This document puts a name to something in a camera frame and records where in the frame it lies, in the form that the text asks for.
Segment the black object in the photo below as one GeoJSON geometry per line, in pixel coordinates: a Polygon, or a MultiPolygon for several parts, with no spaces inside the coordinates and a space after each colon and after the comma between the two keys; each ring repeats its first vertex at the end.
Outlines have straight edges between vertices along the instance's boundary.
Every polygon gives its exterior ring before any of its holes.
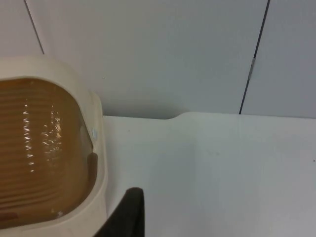
{"type": "Polygon", "coordinates": [[[115,211],[94,237],[144,237],[144,192],[128,189],[115,211]]]}

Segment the white table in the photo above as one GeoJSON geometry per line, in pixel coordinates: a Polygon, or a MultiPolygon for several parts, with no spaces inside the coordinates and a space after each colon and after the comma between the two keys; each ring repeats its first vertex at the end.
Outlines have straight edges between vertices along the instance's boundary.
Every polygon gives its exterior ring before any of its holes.
{"type": "Polygon", "coordinates": [[[148,237],[314,237],[316,120],[104,117],[112,213],[145,192],[148,237]]]}

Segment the amber translucent lid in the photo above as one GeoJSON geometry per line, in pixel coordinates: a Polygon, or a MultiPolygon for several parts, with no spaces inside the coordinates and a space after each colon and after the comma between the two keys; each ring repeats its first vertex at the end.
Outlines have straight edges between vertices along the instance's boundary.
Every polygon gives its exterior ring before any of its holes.
{"type": "Polygon", "coordinates": [[[90,193],[96,155],[74,98],[40,79],[0,81],[0,228],[63,216],[90,193]]]}

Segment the white wall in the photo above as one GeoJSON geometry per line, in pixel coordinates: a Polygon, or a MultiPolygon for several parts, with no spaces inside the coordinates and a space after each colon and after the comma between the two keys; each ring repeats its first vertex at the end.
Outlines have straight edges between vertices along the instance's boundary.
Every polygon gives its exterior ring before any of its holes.
{"type": "Polygon", "coordinates": [[[0,1],[0,57],[41,54],[23,0],[0,1]]]}
{"type": "Polygon", "coordinates": [[[106,115],[238,113],[266,0],[27,0],[106,115]]]}
{"type": "Polygon", "coordinates": [[[316,1],[271,1],[243,114],[316,118],[316,1]]]}

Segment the beige plastic container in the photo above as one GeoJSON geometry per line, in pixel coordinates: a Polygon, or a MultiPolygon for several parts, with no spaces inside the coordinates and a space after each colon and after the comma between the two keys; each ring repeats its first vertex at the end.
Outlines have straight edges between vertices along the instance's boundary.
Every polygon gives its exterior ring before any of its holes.
{"type": "Polygon", "coordinates": [[[99,98],[66,65],[0,60],[0,236],[93,236],[106,221],[99,98]]]}

